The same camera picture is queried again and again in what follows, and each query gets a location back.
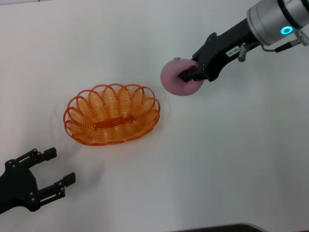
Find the white tabletop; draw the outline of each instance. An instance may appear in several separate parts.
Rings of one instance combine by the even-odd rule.
[[[67,196],[0,215],[1,232],[168,232],[246,222],[309,229],[309,49],[260,48],[189,97],[160,71],[190,58],[257,0],[53,0],[0,6],[0,173],[37,148],[39,188],[75,172]],[[160,100],[145,137],[88,147],[64,131],[67,102],[97,84],[138,83]]]

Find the metal cylinder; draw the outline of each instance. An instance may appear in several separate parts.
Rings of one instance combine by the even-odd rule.
[[[305,4],[308,0],[283,0],[285,8],[293,18],[293,20],[300,27],[304,27],[309,24],[309,12],[305,8]]]
[[[269,46],[309,24],[308,0],[261,0],[247,12],[254,36]]]

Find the blue led ring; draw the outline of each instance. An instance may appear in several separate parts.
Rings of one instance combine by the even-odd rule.
[[[287,34],[290,34],[292,31],[293,31],[293,27],[286,26],[286,27],[281,29],[281,34],[282,35],[287,35]]]

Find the pink sponge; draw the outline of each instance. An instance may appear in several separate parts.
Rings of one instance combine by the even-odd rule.
[[[161,83],[170,93],[178,96],[188,96],[197,92],[204,81],[183,81],[178,75],[197,63],[190,59],[175,59],[167,63],[161,71]]]

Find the orange basket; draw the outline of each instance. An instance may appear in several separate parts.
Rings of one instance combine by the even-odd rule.
[[[160,103],[151,89],[136,84],[111,84],[83,90],[72,98],[63,122],[74,140],[103,146],[141,138],[159,118]]]

